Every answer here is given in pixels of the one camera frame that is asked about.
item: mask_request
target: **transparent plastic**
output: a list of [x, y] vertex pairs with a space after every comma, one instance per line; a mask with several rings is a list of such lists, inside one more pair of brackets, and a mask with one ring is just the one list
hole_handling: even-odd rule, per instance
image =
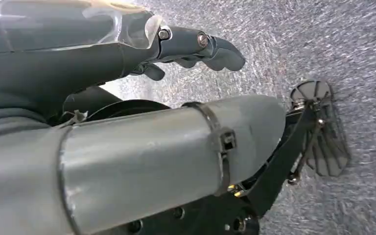
[[122, 1], [0, 0], [0, 52], [120, 43], [150, 48], [162, 17]]

